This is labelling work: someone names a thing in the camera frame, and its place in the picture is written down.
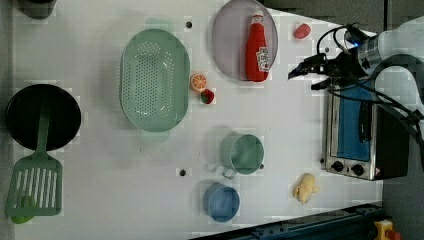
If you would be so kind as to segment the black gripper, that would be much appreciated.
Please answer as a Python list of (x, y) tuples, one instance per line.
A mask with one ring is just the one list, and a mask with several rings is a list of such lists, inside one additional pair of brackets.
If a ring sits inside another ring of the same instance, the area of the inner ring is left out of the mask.
[(313, 91), (333, 86), (347, 86), (365, 76), (365, 72), (353, 55), (340, 53), (336, 58), (328, 59), (325, 53), (320, 53), (306, 58), (288, 73), (288, 78), (292, 79), (310, 73), (326, 76), (325, 80), (311, 85)]

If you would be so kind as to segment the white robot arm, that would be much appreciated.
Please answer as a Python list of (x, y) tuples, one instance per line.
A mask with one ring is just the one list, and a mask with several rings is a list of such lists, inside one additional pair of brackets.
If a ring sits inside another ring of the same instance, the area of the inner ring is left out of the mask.
[(365, 86), (360, 80), (374, 81), (390, 67), (401, 67), (413, 76), (418, 96), (423, 95), (423, 19), (408, 21), (396, 29), (368, 36), (352, 24), (341, 27), (345, 39), (352, 44), (343, 47), (334, 59), (322, 52), (304, 59), (288, 77), (290, 79), (316, 73), (326, 80), (311, 86), (313, 90), (325, 89), (330, 94), (350, 87)]

